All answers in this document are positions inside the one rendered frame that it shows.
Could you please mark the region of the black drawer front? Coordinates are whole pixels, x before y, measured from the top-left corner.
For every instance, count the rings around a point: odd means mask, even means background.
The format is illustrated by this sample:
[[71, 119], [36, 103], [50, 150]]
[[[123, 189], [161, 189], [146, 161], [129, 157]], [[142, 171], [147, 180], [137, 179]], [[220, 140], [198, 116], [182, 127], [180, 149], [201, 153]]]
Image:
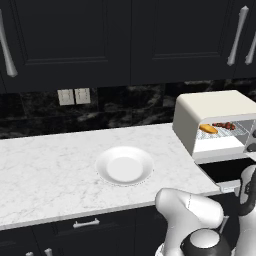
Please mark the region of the black drawer front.
[[[68, 220], [62, 220], [55, 222], [52, 227], [54, 228], [54, 233], [56, 235], [64, 235], [68, 233], [80, 232], [83, 230], [97, 230], [103, 228], [116, 228], [116, 227], [126, 227], [134, 224], [136, 211], [134, 209], [122, 210], [104, 214], [98, 214], [94, 216], [86, 216]], [[73, 224], [78, 221], [80, 223], [93, 221], [97, 218], [100, 221], [99, 225], [87, 226], [78, 229], [73, 228]]]

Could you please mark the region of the golden baguette bread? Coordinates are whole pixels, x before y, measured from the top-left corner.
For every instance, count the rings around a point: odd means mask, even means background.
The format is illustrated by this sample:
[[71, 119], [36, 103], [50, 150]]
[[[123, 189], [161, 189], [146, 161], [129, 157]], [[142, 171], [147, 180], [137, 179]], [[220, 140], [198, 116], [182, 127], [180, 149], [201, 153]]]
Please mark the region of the golden baguette bread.
[[199, 129], [206, 133], [209, 133], [209, 134], [217, 134], [218, 133], [218, 130], [209, 124], [201, 124], [199, 126]]

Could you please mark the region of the wide black wall cupboard door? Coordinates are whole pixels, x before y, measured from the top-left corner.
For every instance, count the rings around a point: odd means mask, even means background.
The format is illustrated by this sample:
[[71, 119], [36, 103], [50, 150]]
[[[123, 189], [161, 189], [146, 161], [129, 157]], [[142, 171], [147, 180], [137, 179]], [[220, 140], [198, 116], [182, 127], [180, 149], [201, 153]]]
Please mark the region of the wide black wall cupboard door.
[[0, 0], [18, 75], [0, 45], [5, 93], [130, 83], [131, 0]]

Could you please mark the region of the white round plate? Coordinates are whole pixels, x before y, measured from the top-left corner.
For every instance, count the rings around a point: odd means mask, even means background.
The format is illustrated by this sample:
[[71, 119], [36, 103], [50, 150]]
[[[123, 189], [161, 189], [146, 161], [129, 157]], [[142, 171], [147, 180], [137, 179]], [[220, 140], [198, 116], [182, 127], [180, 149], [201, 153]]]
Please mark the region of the white round plate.
[[100, 154], [95, 170], [106, 182], [118, 186], [143, 183], [154, 171], [149, 153], [132, 146], [112, 147]]

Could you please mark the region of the black glass toaster oven door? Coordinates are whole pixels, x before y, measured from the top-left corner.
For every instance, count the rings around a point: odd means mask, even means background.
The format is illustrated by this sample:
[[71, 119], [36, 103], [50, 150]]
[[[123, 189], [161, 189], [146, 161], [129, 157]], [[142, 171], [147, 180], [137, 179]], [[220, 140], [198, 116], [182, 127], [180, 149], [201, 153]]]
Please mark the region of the black glass toaster oven door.
[[241, 158], [212, 163], [200, 163], [199, 167], [218, 185], [219, 182], [240, 181], [242, 171], [246, 167], [254, 164], [255, 161], [251, 158]]

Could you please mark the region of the white wall switch plate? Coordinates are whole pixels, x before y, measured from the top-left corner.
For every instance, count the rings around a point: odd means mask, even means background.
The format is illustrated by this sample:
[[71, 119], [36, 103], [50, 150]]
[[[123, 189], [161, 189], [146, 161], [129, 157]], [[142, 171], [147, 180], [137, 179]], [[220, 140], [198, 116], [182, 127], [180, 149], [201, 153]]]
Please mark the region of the white wall switch plate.
[[89, 104], [91, 102], [90, 89], [89, 88], [76, 89], [75, 99], [77, 104]]
[[58, 99], [61, 106], [74, 105], [74, 95], [72, 89], [58, 90]]

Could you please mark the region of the red brown kebab skewer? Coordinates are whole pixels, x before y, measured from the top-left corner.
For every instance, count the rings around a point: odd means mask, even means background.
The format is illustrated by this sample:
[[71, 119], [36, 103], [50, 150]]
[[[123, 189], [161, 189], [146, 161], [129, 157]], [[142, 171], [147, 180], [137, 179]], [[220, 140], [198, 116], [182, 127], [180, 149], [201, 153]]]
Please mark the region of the red brown kebab skewer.
[[235, 130], [236, 126], [231, 123], [231, 122], [226, 122], [226, 123], [212, 123], [212, 126], [214, 127], [221, 127], [221, 128], [225, 128], [227, 130]]

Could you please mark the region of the narrow black base cupboard door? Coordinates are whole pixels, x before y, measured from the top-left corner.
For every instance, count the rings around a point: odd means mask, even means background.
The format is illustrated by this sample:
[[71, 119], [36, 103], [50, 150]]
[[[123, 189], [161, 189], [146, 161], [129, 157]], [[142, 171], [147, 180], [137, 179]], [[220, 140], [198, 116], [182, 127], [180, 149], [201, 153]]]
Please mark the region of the narrow black base cupboard door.
[[154, 206], [136, 210], [135, 256], [155, 256], [155, 252], [161, 244], [157, 234], [156, 214], [157, 211]]

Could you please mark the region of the white toaster oven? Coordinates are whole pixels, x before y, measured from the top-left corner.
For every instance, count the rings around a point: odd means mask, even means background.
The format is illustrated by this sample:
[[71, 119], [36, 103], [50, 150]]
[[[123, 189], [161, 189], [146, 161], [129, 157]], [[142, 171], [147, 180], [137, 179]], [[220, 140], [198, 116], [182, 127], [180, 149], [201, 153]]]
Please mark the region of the white toaster oven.
[[[197, 139], [201, 124], [239, 123], [248, 133], [239, 136]], [[251, 158], [247, 147], [256, 143], [256, 103], [237, 90], [186, 93], [178, 96], [173, 130], [197, 164]]]

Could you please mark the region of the narrow black wall cupboard door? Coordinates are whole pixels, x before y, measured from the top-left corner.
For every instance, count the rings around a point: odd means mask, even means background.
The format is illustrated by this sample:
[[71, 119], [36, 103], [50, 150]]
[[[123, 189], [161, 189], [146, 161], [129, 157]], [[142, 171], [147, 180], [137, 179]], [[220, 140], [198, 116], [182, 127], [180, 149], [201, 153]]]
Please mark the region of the narrow black wall cupboard door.
[[236, 57], [236, 67], [234, 78], [252, 78], [256, 77], [256, 49], [253, 62], [250, 65], [245, 64], [245, 58], [249, 52], [252, 40], [256, 31], [256, 0], [249, 9], [246, 18], [245, 28], [242, 30], [242, 42], [239, 45], [239, 51]]

